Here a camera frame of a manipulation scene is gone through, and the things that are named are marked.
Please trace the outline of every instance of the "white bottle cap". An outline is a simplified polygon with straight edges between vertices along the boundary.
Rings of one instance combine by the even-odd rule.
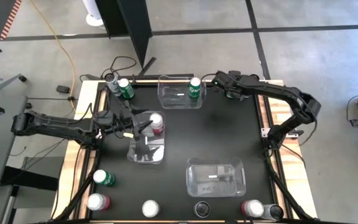
[[[152,218],[160,211],[159,205],[154,200],[148,200],[142,206],[143,215]]]
[[[264,213],[264,206],[259,201],[251,201],[249,208],[255,217],[260,217]]]
[[[94,174],[93,174],[93,180],[96,183],[102,183],[105,179],[106,179],[106,171],[104,170],[97,170]]]
[[[199,78],[192,78],[190,80],[190,84],[192,86],[199,86],[201,84],[201,80]]]
[[[96,210],[100,210],[102,204],[103,204],[103,198],[102,196],[100,196],[100,194],[91,194],[88,197],[88,202],[86,203],[86,206],[90,210],[96,211]]]
[[[121,86],[121,87],[126,87],[126,86],[129,85],[129,81],[126,78],[122,78],[122,79],[119,80],[118,85]]]
[[[160,129],[163,125],[162,116],[159,113],[152,113],[150,120],[153,121],[151,124],[152,129]]]

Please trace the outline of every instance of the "green label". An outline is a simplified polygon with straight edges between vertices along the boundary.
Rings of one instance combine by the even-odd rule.
[[[106,173],[106,178],[100,184],[105,186],[112,186],[116,181],[116,177],[114,176],[114,174],[110,174],[107,171],[105,171],[105,173]]]
[[[192,86],[189,87],[189,96],[192,98],[197,98],[200,96],[201,87],[200,86]]]
[[[125,99],[131,99],[135,95],[134,89],[130,85],[121,87],[121,92]]]

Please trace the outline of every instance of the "black table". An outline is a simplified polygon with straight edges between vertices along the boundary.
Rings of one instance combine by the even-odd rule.
[[[106,211],[91,212],[92,220],[147,220],[142,204],[155,200],[161,212],[151,220],[200,220],[193,211],[196,202],[211,206],[206,220],[241,220],[240,204],[257,199],[272,203],[270,181],[262,158],[259,117],[255,98],[242,102],[208,91],[198,110],[165,110],[156,88],[138,88],[131,104],[162,111],[166,116],[164,160],[159,165],[140,165],[127,160],[129,140],[109,135],[100,154],[99,169],[114,173],[114,187],[94,186],[96,193],[108,195],[112,205]],[[112,105],[117,105],[115,98]],[[186,162],[199,159],[238,157],[246,173],[247,192],[242,197],[193,198],[186,187]]]

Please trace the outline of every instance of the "black panel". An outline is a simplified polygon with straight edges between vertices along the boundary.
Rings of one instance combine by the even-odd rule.
[[[112,35],[128,34],[127,27],[116,0],[96,0],[96,5],[98,6],[104,26],[110,37]]]
[[[270,182],[261,158],[259,118],[255,98],[242,102],[208,91],[198,110],[165,110],[156,88],[138,88],[131,103],[141,108],[163,111],[166,116],[166,150],[160,165],[140,165],[127,160],[128,139],[109,135],[100,156],[100,169],[114,173],[114,187],[95,185],[94,192],[108,195],[111,206],[91,213],[93,220],[147,220],[142,204],[149,199],[161,206],[151,220],[199,220],[193,205],[201,200],[211,206],[207,220],[241,220],[240,204],[258,199],[272,203]],[[112,105],[117,105],[112,98]],[[243,197],[193,198],[186,187],[186,162],[192,157],[219,159],[240,157],[246,173],[247,192]]]
[[[122,16],[127,25],[129,35],[134,44],[140,64],[144,64],[147,45],[152,35],[149,14],[145,0],[117,0]]]

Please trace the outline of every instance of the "black floor stripe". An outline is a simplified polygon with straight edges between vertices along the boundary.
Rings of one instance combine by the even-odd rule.
[[[308,27],[267,27],[267,28],[258,28],[258,31],[259,32],[293,32],[293,31],[353,30],[353,29],[358,29],[358,25],[308,26]]]
[[[262,47],[262,41],[260,39],[258,25],[256,23],[256,18],[254,14],[254,9],[252,8],[251,0],[246,0],[249,20],[251,22],[252,32],[254,33],[256,50],[258,52],[260,66],[262,67],[262,72],[264,74],[265,79],[270,79],[269,68],[267,67],[266,57],[264,48]]]
[[[59,38],[59,40],[71,40],[71,39],[105,38],[109,36],[107,34],[77,34],[77,35],[57,35],[57,37]],[[125,35],[114,36],[114,37],[125,37]],[[55,36],[40,35],[40,36],[6,37],[5,40],[0,40],[0,41],[27,41],[27,40],[55,40]]]
[[[240,34],[250,32],[296,32],[296,31],[323,31],[323,30],[354,30],[358,29],[358,25],[343,25],[343,26],[309,26],[309,27],[264,27],[264,28],[230,28],[230,29],[199,29],[199,30],[161,30],[153,31],[153,35],[190,35],[190,34]],[[89,38],[104,38],[107,34],[77,34],[77,35],[58,35],[59,39],[89,39]],[[117,35],[112,37],[128,37],[128,35]],[[39,35],[39,36],[18,36],[7,37],[0,41],[26,41],[26,40],[53,40],[53,35]]]
[[[251,28],[232,29],[200,29],[200,30],[161,30],[153,31],[153,35],[188,35],[188,34],[235,34],[252,32]]]

